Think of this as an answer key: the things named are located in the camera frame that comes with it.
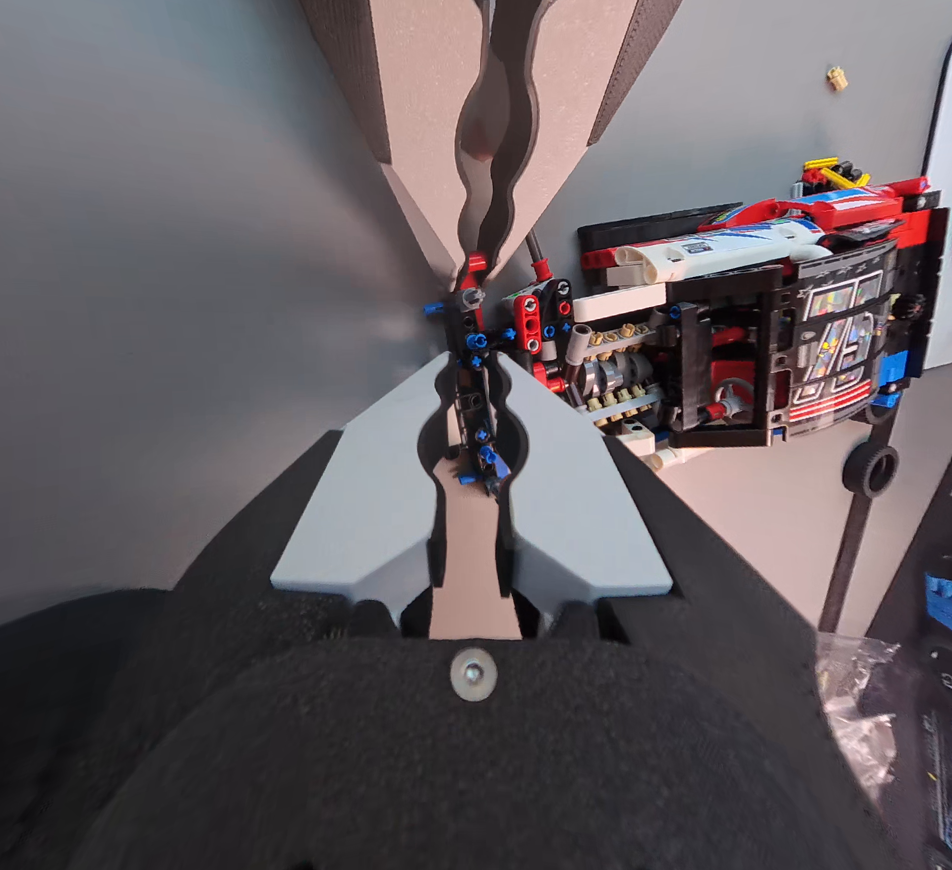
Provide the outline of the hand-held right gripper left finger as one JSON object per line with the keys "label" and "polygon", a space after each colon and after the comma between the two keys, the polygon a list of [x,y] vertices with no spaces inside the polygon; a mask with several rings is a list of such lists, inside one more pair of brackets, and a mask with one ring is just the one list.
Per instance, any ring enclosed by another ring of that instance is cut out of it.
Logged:
{"label": "hand-held right gripper left finger", "polygon": [[418,442],[432,416],[446,418],[435,384],[448,363],[434,358],[344,427],[273,587],[382,602],[395,621],[429,588],[437,490]]}

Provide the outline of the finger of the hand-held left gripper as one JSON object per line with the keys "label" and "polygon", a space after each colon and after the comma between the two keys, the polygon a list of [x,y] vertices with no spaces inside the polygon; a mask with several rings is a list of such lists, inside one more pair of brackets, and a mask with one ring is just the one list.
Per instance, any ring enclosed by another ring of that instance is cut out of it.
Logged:
{"label": "finger of the hand-held left gripper", "polygon": [[638,0],[497,0],[507,117],[480,229],[499,276],[589,147]]}
{"label": "finger of the hand-held left gripper", "polygon": [[442,286],[466,253],[460,122],[482,70],[488,0],[369,0],[389,157],[384,176]]}

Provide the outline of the toy brick race car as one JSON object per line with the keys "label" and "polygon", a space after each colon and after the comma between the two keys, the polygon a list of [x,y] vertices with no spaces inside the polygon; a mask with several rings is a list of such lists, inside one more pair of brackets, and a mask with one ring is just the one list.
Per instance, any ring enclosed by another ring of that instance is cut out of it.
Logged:
{"label": "toy brick race car", "polygon": [[656,469],[692,450],[892,424],[922,375],[938,200],[920,175],[583,226],[586,296],[530,233],[534,280],[504,300],[517,350],[457,368],[459,483],[497,498],[510,474],[493,354]]}

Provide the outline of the white book stand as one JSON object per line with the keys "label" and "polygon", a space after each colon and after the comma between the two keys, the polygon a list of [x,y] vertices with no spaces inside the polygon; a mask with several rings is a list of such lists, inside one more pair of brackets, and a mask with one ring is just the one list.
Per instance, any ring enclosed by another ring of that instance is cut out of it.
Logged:
{"label": "white book stand", "polygon": [[925,342],[922,370],[951,362],[951,47],[946,49],[939,73],[929,130],[922,159],[922,173],[938,194],[931,213],[929,248],[935,282]]}

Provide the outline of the black rubber toy tyre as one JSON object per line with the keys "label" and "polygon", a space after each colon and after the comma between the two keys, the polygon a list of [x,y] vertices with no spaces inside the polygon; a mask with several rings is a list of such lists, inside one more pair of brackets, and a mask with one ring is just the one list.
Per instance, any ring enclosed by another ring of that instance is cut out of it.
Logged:
{"label": "black rubber toy tyre", "polygon": [[844,488],[857,497],[873,500],[883,495],[898,472],[898,451],[871,439],[858,444],[841,472]]}

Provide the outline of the toy car set box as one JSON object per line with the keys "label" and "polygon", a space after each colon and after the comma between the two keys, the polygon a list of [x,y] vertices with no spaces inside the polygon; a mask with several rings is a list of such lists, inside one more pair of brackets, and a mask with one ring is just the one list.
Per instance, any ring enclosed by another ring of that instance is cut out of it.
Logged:
{"label": "toy car set box", "polygon": [[879,804],[904,868],[951,867],[950,580],[947,468],[868,628],[898,645],[868,705],[891,714],[896,757]]}

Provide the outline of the grey desk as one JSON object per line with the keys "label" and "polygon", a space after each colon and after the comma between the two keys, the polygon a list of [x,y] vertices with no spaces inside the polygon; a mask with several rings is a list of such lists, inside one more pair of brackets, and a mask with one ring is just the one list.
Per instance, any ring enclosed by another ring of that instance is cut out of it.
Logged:
{"label": "grey desk", "polygon": [[[950,0],[684,0],[542,214],[921,166]],[[837,94],[826,74],[849,81]],[[150,745],[347,607],[269,586],[316,440],[442,346],[435,281],[297,0],[2,0],[2,621],[167,592],[13,868],[65,868]]]}

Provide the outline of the clear plastic bag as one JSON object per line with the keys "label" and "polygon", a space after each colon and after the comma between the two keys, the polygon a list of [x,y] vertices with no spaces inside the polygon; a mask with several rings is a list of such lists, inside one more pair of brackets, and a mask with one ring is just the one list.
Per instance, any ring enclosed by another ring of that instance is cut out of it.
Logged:
{"label": "clear plastic bag", "polygon": [[818,631],[815,674],[829,729],[854,778],[876,807],[898,757],[888,679],[900,646]]}

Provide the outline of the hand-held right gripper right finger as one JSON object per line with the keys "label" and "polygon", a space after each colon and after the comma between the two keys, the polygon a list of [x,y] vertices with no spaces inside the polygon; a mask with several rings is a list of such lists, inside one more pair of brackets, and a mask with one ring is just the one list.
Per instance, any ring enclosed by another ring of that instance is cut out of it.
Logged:
{"label": "hand-held right gripper right finger", "polygon": [[497,571],[539,630],[566,603],[657,597],[671,577],[606,438],[505,354],[497,355]]}

